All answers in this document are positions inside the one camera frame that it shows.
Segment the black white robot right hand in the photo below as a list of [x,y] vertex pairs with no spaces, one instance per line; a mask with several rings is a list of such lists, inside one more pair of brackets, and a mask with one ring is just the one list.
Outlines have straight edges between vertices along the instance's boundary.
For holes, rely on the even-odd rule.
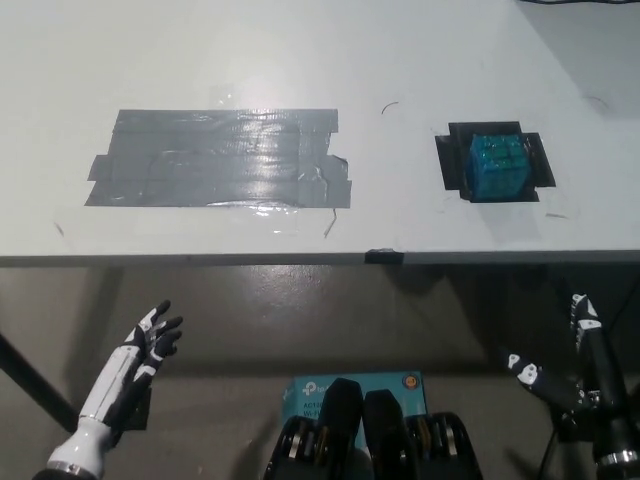
[[529,393],[550,407],[563,443],[589,442],[600,466],[639,459],[639,430],[620,364],[589,297],[571,298],[570,331],[575,336],[579,373],[569,380],[510,349],[504,366]]

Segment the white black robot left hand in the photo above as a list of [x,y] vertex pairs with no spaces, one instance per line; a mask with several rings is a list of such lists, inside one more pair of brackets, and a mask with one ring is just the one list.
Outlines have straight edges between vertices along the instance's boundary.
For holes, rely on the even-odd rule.
[[80,411],[79,419],[122,431],[166,358],[177,351],[181,317],[166,319],[171,302],[152,308],[111,354]]

